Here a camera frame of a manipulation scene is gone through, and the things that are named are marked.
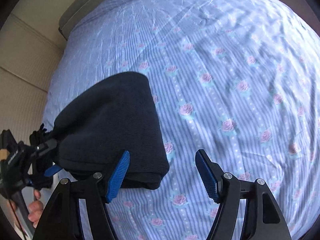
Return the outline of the left hand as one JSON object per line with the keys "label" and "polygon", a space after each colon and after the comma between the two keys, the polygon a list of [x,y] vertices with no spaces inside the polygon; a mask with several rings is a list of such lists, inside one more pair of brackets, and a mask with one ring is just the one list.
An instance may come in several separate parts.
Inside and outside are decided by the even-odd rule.
{"label": "left hand", "polygon": [[[41,193],[39,190],[34,189],[34,197],[35,197],[35,200],[32,203],[30,203],[28,206],[28,209],[29,209],[28,219],[31,221],[33,227],[36,228],[39,223],[40,217],[43,213],[44,205],[40,201]],[[10,208],[10,213],[14,220],[15,226],[20,230],[22,230],[21,226],[19,226],[17,218],[15,217],[16,210],[17,210],[15,202],[13,202],[12,200],[8,200],[7,206],[8,208]]]}

